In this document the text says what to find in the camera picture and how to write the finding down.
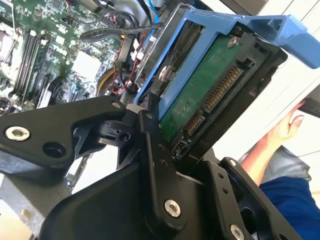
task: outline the mounting hole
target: mounting hole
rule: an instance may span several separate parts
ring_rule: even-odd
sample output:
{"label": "mounting hole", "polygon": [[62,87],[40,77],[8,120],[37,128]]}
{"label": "mounting hole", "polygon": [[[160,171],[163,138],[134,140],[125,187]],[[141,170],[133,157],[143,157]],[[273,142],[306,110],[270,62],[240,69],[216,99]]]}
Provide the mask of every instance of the mounting hole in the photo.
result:
{"label": "mounting hole", "polygon": [[47,142],[42,147],[43,152],[54,159],[62,158],[66,155],[66,148],[57,142]]}
{"label": "mounting hole", "polygon": [[127,141],[129,141],[129,139],[130,139],[130,134],[129,133],[124,133],[124,134],[122,134],[121,136],[120,136],[120,141],[122,141],[122,142],[127,142]]}
{"label": "mounting hole", "polygon": [[165,160],[163,160],[163,159],[160,160],[160,163],[161,163],[163,166],[165,166],[165,167],[168,166],[168,163],[167,163]]}
{"label": "mounting hole", "polygon": [[115,101],[112,103],[112,106],[114,106],[114,107],[117,108],[117,109],[120,109],[120,108],[121,108],[120,104],[117,103],[117,102],[115,102]]}
{"label": "mounting hole", "polygon": [[279,234],[279,237],[280,237],[280,239],[281,240],[288,240],[288,238],[286,238],[284,235],[282,235],[282,234]]}
{"label": "mounting hole", "polygon": [[154,116],[152,116],[150,113],[146,113],[145,115],[146,115],[146,117],[149,118],[149,119],[154,119]]}

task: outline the black cable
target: black cable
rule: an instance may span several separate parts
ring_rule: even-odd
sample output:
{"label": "black cable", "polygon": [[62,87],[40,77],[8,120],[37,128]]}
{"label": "black cable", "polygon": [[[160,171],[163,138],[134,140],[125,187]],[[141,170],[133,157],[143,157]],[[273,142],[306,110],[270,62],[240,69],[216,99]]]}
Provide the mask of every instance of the black cable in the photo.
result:
{"label": "black cable", "polygon": [[110,35],[130,35],[130,34],[137,34],[144,31],[152,30],[152,29],[161,29],[164,27],[163,22],[159,22],[156,24],[152,24],[150,26],[142,26],[137,28],[129,28],[129,29],[123,29],[123,28],[100,28],[100,29],[93,29],[89,30],[87,32],[84,32],[80,36],[80,40],[94,43],[99,42],[101,40],[104,40],[106,38],[109,38]]}
{"label": "black cable", "polygon": [[280,149],[281,149],[282,151],[284,151],[286,154],[288,154],[289,156],[291,156],[291,157],[296,157],[296,158],[301,158],[301,157],[304,157],[304,156],[308,156],[308,155],[316,154],[316,153],[320,152],[320,150],[318,150],[318,151],[309,152],[309,153],[307,153],[307,154],[303,154],[303,155],[300,155],[300,156],[296,156],[296,155],[293,155],[293,154],[287,152],[287,151],[284,150],[282,147],[280,147]]}
{"label": "black cable", "polygon": [[138,2],[140,4],[140,6],[142,7],[142,9],[144,10],[146,16],[148,17],[150,24],[152,24],[150,9],[148,8],[147,4],[145,3],[145,0],[138,0]]}
{"label": "black cable", "polygon": [[133,91],[133,90],[131,90],[130,88],[127,87],[126,82],[125,82],[125,80],[124,80],[124,78],[123,78],[123,76],[122,76],[122,68],[123,68],[123,65],[124,65],[124,63],[123,63],[123,62],[120,62],[119,68],[118,68],[118,77],[119,77],[119,80],[120,80],[121,84],[125,87],[125,89],[126,89],[127,91],[129,91],[131,94],[134,94],[135,91]]}
{"label": "black cable", "polygon": [[137,18],[132,15],[131,13],[127,12],[127,11],[118,11],[118,10],[110,10],[108,8],[106,8],[105,5],[101,4],[101,2],[99,0],[92,0],[95,4],[97,4],[100,8],[102,8],[103,10],[105,10],[106,13],[113,13],[115,15],[122,15],[122,16],[126,16],[124,17],[125,19],[129,20],[127,17],[130,18],[130,22],[133,24],[133,26],[139,27],[139,21],[137,20]]}

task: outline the silver screw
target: silver screw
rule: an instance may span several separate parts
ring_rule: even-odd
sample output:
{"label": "silver screw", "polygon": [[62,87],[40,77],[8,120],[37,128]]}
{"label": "silver screw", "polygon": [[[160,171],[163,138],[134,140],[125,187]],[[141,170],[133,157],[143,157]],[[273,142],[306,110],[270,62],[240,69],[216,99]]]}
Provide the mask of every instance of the silver screw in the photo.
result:
{"label": "silver screw", "polygon": [[113,102],[113,103],[112,103],[112,106],[114,106],[114,107],[117,108],[117,109],[120,109],[120,108],[121,108],[120,104],[117,103],[117,102]]}
{"label": "silver screw", "polygon": [[164,202],[164,209],[171,217],[178,218],[181,215],[180,206],[171,199]]}
{"label": "silver screw", "polygon": [[12,141],[22,142],[30,137],[30,132],[22,126],[12,126],[5,130],[5,136]]}
{"label": "silver screw", "polygon": [[228,48],[232,49],[237,43],[238,43],[237,37],[231,38],[230,41],[228,42]]}
{"label": "silver screw", "polygon": [[149,118],[149,119],[154,119],[154,116],[152,116],[150,113],[147,113],[146,116],[147,116],[147,118]]}
{"label": "silver screw", "polygon": [[241,231],[241,229],[237,225],[231,224],[230,230],[236,240],[245,240],[244,233]]}
{"label": "silver screw", "polygon": [[231,163],[231,165],[234,166],[234,167],[237,166],[236,162],[233,161],[232,159],[230,159],[230,163]]}

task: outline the chip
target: chip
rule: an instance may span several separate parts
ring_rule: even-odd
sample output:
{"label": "chip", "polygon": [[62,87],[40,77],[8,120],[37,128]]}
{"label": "chip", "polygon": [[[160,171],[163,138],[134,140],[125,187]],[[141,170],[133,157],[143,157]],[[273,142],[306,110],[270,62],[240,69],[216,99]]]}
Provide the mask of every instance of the chip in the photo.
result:
{"label": "chip", "polygon": [[61,1],[60,0],[53,0],[52,1],[52,6],[55,7],[56,9],[60,9]]}

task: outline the black metal arm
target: black metal arm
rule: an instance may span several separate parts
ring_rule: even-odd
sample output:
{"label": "black metal arm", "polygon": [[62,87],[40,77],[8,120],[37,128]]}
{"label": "black metal arm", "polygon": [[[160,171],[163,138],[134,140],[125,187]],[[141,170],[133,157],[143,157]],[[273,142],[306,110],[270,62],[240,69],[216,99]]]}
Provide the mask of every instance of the black metal arm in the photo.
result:
{"label": "black metal arm", "polygon": [[40,240],[301,239],[234,160],[176,172],[156,106],[126,110],[102,96],[0,118],[0,171],[42,185],[76,158],[119,147],[118,171],[61,201]]}

